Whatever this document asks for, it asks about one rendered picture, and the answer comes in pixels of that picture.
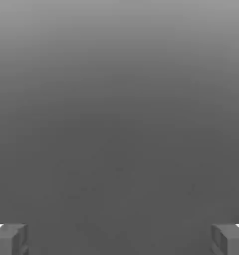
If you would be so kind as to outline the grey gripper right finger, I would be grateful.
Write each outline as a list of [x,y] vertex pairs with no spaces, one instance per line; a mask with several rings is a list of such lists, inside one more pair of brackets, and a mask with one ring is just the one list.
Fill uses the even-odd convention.
[[211,255],[239,255],[239,224],[211,225]]

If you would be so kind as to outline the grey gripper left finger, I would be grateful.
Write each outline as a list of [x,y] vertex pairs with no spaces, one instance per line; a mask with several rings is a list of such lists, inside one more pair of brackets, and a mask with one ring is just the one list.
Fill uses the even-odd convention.
[[0,223],[0,255],[29,255],[27,224]]

